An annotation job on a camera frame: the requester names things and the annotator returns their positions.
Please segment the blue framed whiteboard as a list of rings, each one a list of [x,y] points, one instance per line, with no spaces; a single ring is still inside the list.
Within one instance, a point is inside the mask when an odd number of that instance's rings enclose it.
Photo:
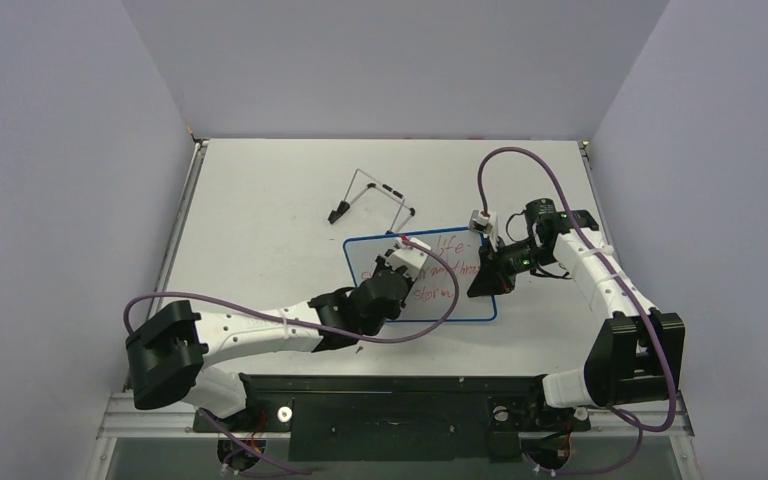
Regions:
[[[480,268],[479,249],[484,238],[466,227],[451,227],[407,234],[430,247],[453,270],[459,288],[456,290],[446,269],[429,259],[421,269],[417,282],[406,299],[406,308],[397,318],[399,322],[435,322],[451,305],[454,294],[459,294],[449,322],[486,322],[497,316],[494,296],[470,298],[467,290]],[[355,284],[372,276],[375,258],[399,242],[397,234],[370,235],[348,238],[343,252]]]

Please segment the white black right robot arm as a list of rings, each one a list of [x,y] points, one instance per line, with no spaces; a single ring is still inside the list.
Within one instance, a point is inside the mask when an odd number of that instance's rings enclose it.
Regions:
[[[680,377],[681,318],[660,311],[639,294],[588,211],[559,211],[551,199],[541,198],[529,202],[523,215],[527,237],[507,244],[498,235],[494,213],[472,212],[469,227],[486,242],[479,249],[480,266],[468,296],[508,294],[517,275],[556,264],[603,322],[581,367],[546,375],[542,389],[525,398],[526,418],[548,427],[564,408],[668,399]]]

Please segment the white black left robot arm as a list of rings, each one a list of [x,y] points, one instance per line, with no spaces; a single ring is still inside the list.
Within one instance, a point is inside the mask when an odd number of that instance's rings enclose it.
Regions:
[[[401,314],[426,260],[414,249],[390,249],[356,287],[271,311],[209,313],[195,311],[187,300],[167,304],[126,340],[135,407],[154,410],[184,402],[232,429],[251,427],[259,405],[250,396],[250,383],[221,363],[266,353],[338,350],[374,337]]]

